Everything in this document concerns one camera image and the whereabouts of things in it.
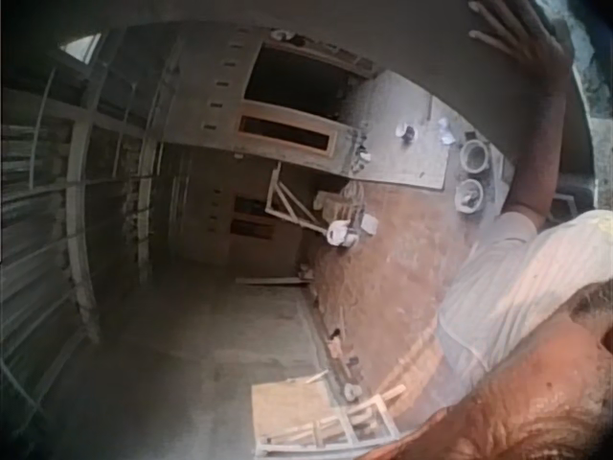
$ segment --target concrete floor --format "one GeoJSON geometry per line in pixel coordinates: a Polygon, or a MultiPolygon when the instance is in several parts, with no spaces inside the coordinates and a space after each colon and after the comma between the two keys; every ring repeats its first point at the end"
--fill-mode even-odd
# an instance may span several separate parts
{"type": "Polygon", "coordinates": [[[257,435],[330,411],[297,287],[181,265],[107,315],[46,402],[57,459],[252,458],[257,435]]]}

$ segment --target hand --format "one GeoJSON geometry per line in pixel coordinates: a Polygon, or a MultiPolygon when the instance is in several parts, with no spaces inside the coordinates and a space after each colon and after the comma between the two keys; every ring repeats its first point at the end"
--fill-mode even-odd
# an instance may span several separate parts
{"type": "MultiPolygon", "coordinates": [[[[564,91],[572,75],[573,52],[570,39],[562,46],[548,31],[534,11],[529,0],[487,0],[488,9],[480,2],[468,2],[468,6],[488,22],[496,36],[480,31],[468,35],[500,50],[512,58],[548,91],[564,91]],[[513,12],[507,3],[515,6],[513,12]]],[[[559,28],[566,33],[566,24],[559,28]]]]}

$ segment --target striped shirt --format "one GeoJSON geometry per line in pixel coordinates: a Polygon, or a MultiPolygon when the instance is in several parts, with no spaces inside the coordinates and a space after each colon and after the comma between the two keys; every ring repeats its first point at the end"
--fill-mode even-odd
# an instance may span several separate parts
{"type": "Polygon", "coordinates": [[[591,211],[538,235],[523,215],[501,215],[439,309],[436,335],[465,392],[577,290],[612,276],[613,213],[591,211]]]}

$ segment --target man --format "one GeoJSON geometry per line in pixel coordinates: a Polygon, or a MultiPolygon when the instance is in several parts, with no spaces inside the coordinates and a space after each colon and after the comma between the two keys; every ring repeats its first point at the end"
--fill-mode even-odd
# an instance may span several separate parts
{"type": "Polygon", "coordinates": [[[362,458],[583,458],[612,415],[613,214],[537,234],[556,190],[572,54],[529,0],[469,6],[495,32],[469,35],[535,80],[538,124],[502,215],[439,310],[437,338],[466,396],[362,458]]]}

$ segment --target terracotta floor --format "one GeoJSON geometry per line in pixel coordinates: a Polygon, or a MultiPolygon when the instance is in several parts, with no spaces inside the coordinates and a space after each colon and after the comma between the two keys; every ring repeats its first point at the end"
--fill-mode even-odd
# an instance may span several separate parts
{"type": "Polygon", "coordinates": [[[458,398],[433,336],[436,311],[496,212],[487,187],[484,211],[459,215],[453,196],[462,178],[452,149],[442,192],[365,183],[367,212],[379,220],[376,235],[350,250],[320,244],[311,253],[325,323],[329,331],[344,326],[343,343],[359,359],[353,370],[361,384],[372,393],[406,384],[392,408],[403,429],[458,398]]]}

